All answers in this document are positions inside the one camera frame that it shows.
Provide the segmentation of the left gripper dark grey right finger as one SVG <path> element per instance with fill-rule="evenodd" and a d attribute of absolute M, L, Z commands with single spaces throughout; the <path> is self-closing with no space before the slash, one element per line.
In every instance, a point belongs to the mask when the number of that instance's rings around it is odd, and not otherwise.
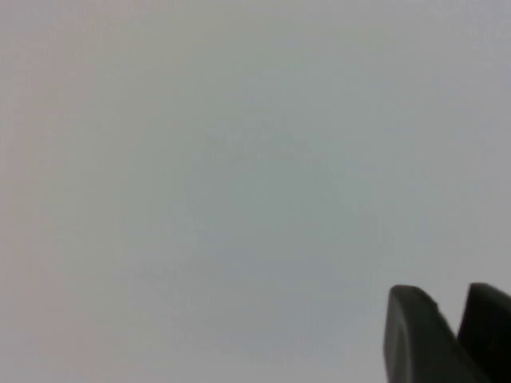
<path fill-rule="evenodd" d="M 487 283 L 469 286 L 458 342 L 491 382 L 510 382 L 510 296 Z"/>

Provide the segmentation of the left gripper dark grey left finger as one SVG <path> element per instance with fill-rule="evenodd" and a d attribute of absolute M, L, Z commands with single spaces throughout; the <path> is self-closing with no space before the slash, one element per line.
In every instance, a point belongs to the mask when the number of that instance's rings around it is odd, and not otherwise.
<path fill-rule="evenodd" d="M 390 383 L 488 382 L 456 340 L 438 304 L 421 288 L 390 288 L 383 337 Z"/>

